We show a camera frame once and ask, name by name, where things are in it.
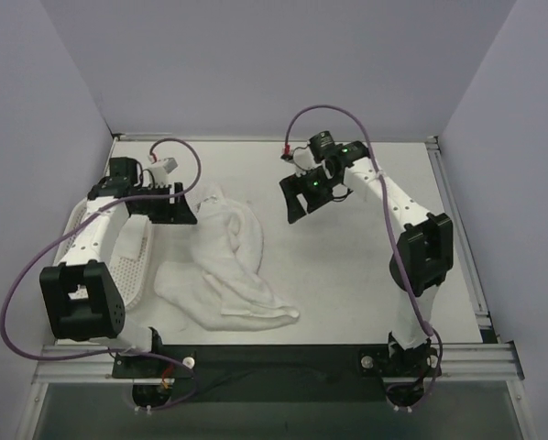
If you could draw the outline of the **white towel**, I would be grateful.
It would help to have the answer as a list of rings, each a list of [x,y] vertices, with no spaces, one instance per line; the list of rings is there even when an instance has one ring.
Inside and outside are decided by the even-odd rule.
[[[119,258],[138,260],[142,241],[147,234],[148,218],[144,215],[130,216],[115,242],[114,253]]]
[[[216,183],[204,187],[186,261],[164,261],[155,293],[212,332],[256,332],[292,325],[299,310],[259,275],[264,234],[253,211]]]

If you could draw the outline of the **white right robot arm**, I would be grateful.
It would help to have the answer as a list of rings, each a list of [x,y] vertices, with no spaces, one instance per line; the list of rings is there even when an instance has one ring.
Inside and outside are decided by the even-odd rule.
[[[453,267],[452,220],[414,202],[360,141],[339,144],[323,131],[303,147],[284,146],[280,157],[294,167],[279,183],[290,224],[337,200],[339,186],[364,202],[381,203],[392,249],[389,274],[400,294],[387,363],[395,374],[410,374],[420,365],[417,349],[434,335],[433,302]]]

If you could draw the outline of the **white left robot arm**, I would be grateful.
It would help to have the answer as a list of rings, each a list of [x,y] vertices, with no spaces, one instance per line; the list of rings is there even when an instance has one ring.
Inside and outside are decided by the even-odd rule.
[[[131,321],[109,269],[121,230],[134,215],[151,224],[194,225],[195,215],[179,182],[170,183],[174,158],[153,162],[146,170],[136,159],[113,158],[109,173],[88,192],[85,228],[74,234],[60,262],[40,272],[39,284],[52,333],[58,339],[92,342],[120,352],[135,351],[133,366],[147,378],[166,366],[158,333]]]

